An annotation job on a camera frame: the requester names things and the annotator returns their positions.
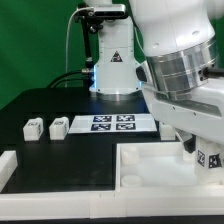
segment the white block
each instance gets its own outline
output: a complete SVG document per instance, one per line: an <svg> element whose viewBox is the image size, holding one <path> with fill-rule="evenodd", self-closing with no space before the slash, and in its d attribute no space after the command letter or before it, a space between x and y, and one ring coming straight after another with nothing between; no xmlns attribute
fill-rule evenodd
<svg viewBox="0 0 224 224"><path fill-rule="evenodd" d="M166 125L162 122L159 123L159 132L162 141L172 141L176 139L176 132L170 125Z"/></svg>
<svg viewBox="0 0 224 224"><path fill-rule="evenodd" d="M43 119L30 119L23 128L25 141L38 141L44 131Z"/></svg>
<svg viewBox="0 0 224 224"><path fill-rule="evenodd" d="M0 192L5 187L17 165L15 151L6 151L0 157Z"/></svg>
<svg viewBox="0 0 224 224"><path fill-rule="evenodd" d="M121 160L124 165L135 165L139 162L139 150L134 145L121 150Z"/></svg>
<svg viewBox="0 0 224 224"><path fill-rule="evenodd" d="M49 127L51 140L64 140L69 131L69 120L67 117L56 118Z"/></svg>

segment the black cable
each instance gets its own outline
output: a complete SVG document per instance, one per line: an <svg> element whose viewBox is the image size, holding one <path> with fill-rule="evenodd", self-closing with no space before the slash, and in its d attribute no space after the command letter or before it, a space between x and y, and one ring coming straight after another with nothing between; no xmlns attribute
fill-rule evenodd
<svg viewBox="0 0 224 224"><path fill-rule="evenodd" d="M72 82L72 81L85 81L88 80L89 78L80 78L80 79L64 79L61 80L59 82L57 82L54 86L52 86L52 88L56 88L58 85L60 85L61 83L65 83L65 82Z"/></svg>
<svg viewBox="0 0 224 224"><path fill-rule="evenodd" d="M61 75L59 77L57 77L56 79L54 79L48 86L47 88L51 88L55 83L57 83L58 81L60 81L61 79L63 78L67 78L71 75L77 75L77 74L81 74L82 71L81 70L77 70L77 71L72 71L72 72L68 72L68 73L65 73L64 75Z"/></svg>

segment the white base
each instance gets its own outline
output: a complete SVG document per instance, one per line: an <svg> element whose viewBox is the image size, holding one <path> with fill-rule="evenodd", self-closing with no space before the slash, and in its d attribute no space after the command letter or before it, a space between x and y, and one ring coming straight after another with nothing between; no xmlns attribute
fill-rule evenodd
<svg viewBox="0 0 224 224"><path fill-rule="evenodd" d="M115 191L0 195L0 220L224 214L224 186L197 185L181 143L134 144L140 157L133 166L121 164L128 146L117 146ZM120 179L133 173L143 185L121 187Z"/></svg>

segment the printed label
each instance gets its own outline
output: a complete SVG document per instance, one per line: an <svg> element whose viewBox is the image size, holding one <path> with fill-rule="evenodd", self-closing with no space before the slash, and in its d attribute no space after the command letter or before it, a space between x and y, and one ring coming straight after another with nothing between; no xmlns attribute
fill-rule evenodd
<svg viewBox="0 0 224 224"><path fill-rule="evenodd" d="M95 116L93 122L111 122L112 116Z"/></svg>
<svg viewBox="0 0 224 224"><path fill-rule="evenodd" d="M131 131L136 130L135 123L120 123L116 125L117 131Z"/></svg>
<svg viewBox="0 0 224 224"><path fill-rule="evenodd" d="M111 124L93 124L91 131L110 131Z"/></svg>

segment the cable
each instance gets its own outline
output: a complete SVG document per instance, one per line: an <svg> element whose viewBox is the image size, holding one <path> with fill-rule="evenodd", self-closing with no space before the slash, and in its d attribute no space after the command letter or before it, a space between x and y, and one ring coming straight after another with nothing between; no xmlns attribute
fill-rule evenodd
<svg viewBox="0 0 224 224"><path fill-rule="evenodd" d="M67 35L66 35L66 56L65 56L65 61L66 61L65 71L66 71L66 73L68 72L68 48L69 48L69 38L70 38L70 31L71 31L71 24L72 24L73 17L81 11L90 10L90 9L93 9L93 7L77 9L75 12L73 12L73 14L71 15L71 17L69 19L68 27L67 27Z"/></svg>
<svg viewBox="0 0 224 224"><path fill-rule="evenodd" d="M133 26L134 26L134 32L135 32L135 37L136 37L138 46L139 46L140 50L142 51L142 53L144 54L144 57L146 58L145 52L143 50L143 47L142 47L142 45L141 45L141 43L139 41L139 37L138 37L138 30L140 31L140 29L139 29L139 27L138 27L138 25L137 25L137 23L136 23L136 21L134 19L133 11L132 11L131 4L130 4L129 0L127 1L127 5L128 5L128 8L129 8L129 15L130 15L130 17L132 19L132 23L133 23Z"/></svg>
<svg viewBox="0 0 224 224"><path fill-rule="evenodd" d="M76 74L82 74L82 71L81 70L78 70L78 71L73 71L73 72L67 72L65 73L64 75L61 75L59 77L57 77L56 79L54 79L48 86L47 88L51 88L55 83L57 83L58 81L60 81L61 79L63 78L67 78L71 75L76 75Z"/></svg>
<svg viewBox="0 0 224 224"><path fill-rule="evenodd" d="M141 49L142 53L144 54L144 57L146 58L144 49L143 49L143 47L142 47L142 45L141 45L141 43L139 41L138 31L137 31L137 28L136 27L134 27L134 31L135 31L135 36L136 36L136 40L137 40L138 46Z"/></svg>
<svg viewBox="0 0 224 224"><path fill-rule="evenodd" d="M60 85L61 83L64 83L64 82L72 82L72 81L85 81L85 80L88 80L89 78L80 78L80 79L64 79L64 80L61 80L59 82L57 82L54 86L52 86L52 88L56 88L58 85Z"/></svg>

